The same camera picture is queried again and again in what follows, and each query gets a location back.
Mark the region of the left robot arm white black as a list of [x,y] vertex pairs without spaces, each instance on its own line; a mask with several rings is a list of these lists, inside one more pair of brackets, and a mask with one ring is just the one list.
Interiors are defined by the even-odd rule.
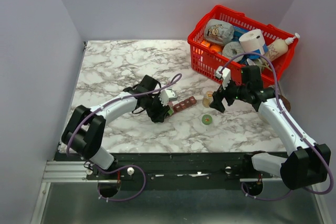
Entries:
[[170,96],[166,93],[171,81],[155,89],[160,83],[146,75],[141,82],[125,88],[117,97],[91,108],[80,105],[75,108],[62,134],[66,154],[75,151],[85,160],[97,165],[104,179],[116,175],[116,158],[101,146],[105,127],[126,113],[142,108],[154,123],[162,123],[170,110]]

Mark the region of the green bottle cap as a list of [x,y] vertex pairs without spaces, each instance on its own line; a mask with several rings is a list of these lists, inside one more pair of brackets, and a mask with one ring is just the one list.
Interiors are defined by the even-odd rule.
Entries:
[[204,125],[210,125],[213,122],[212,116],[209,114],[204,114],[201,119]]

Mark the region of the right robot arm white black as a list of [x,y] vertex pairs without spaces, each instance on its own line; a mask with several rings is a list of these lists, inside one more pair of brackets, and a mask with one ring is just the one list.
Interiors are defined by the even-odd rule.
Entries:
[[282,158],[266,152],[254,152],[241,165],[241,171],[246,177],[252,178],[259,172],[266,172],[280,177],[291,190],[327,179],[330,149],[326,144],[317,144],[303,132],[281,101],[277,100],[274,88],[264,88],[258,66],[241,69],[241,85],[237,85],[231,79],[230,70],[222,66],[215,71],[215,77],[222,84],[213,93],[213,101],[209,106],[224,112],[224,100],[228,105],[236,100],[251,104],[276,132],[288,155],[288,158]]

